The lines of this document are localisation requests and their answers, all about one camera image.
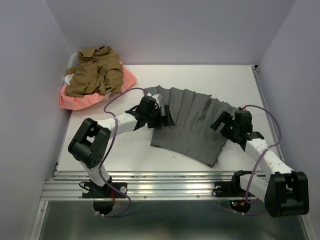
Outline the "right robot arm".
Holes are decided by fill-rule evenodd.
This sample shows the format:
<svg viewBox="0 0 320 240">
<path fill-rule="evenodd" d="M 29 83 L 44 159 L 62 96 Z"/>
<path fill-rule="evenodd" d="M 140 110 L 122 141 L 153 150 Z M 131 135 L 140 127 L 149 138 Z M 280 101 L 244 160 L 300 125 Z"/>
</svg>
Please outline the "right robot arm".
<svg viewBox="0 0 320 240">
<path fill-rule="evenodd" d="M 247 215 L 256 197 L 272 218 L 301 216 L 310 211 L 308 177 L 287 166 L 267 145 L 264 136 L 253 130 L 252 114 L 240 108 L 234 114 L 224 111 L 211 125 L 223 137 L 238 144 L 253 160 L 253 170 L 236 171 L 230 181 L 216 181 L 212 195 L 237 198 L 229 205 L 234 213 Z"/>
</svg>

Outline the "grey pleated skirt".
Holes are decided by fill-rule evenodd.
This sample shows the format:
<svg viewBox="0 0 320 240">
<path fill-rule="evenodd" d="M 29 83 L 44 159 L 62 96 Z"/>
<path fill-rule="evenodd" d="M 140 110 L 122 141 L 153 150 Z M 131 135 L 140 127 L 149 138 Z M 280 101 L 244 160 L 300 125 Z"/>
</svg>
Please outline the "grey pleated skirt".
<svg viewBox="0 0 320 240">
<path fill-rule="evenodd" d="M 174 121 L 174 126 L 153 130 L 151 146 L 174 151 L 213 167 L 227 139 L 212 130 L 211 125 L 223 112 L 233 115 L 237 108 L 189 89 L 167 89 L 158 85 L 147 88 L 147 92 L 162 96 L 160 105 L 169 106 Z"/>
</svg>

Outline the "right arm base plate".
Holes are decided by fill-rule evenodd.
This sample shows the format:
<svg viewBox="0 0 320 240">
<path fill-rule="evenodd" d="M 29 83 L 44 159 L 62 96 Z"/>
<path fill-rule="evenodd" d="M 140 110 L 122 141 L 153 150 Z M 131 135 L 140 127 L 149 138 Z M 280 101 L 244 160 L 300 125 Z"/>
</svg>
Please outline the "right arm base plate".
<svg viewBox="0 0 320 240">
<path fill-rule="evenodd" d="M 215 181 L 211 194 L 217 198 L 229 198 L 236 196 L 231 181 Z"/>
</svg>

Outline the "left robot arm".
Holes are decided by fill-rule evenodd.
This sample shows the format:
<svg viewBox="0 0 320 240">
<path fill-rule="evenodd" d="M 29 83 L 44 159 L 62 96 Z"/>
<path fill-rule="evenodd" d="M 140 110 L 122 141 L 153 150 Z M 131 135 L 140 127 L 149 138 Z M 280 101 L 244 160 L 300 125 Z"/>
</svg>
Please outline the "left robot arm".
<svg viewBox="0 0 320 240">
<path fill-rule="evenodd" d="M 111 176 L 104 167 L 109 140 L 118 135 L 133 132 L 144 126 L 149 129 L 175 125 L 168 104 L 160 105 L 160 94 L 145 95 L 140 103 L 113 118 L 95 121 L 86 118 L 72 138 L 68 152 L 83 166 L 89 180 L 95 184 L 94 191 L 100 197 L 111 193 Z"/>
</svg>

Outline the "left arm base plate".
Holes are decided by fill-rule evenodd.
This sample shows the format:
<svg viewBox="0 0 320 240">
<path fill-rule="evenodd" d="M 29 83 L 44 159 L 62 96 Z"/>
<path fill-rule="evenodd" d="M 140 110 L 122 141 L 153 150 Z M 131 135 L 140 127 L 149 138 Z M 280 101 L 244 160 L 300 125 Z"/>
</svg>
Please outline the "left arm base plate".
<svg viewBox="0 0 320 240">
<path fill-rule="evenodd" d="M 125 198 L 125 196 L 114 191 L 107 185 L 100 187 L 92 181 L 81 181 L 79 183 L 79 187 L 82 189 L 82 197 L 84 199 Z"/>
</svg>

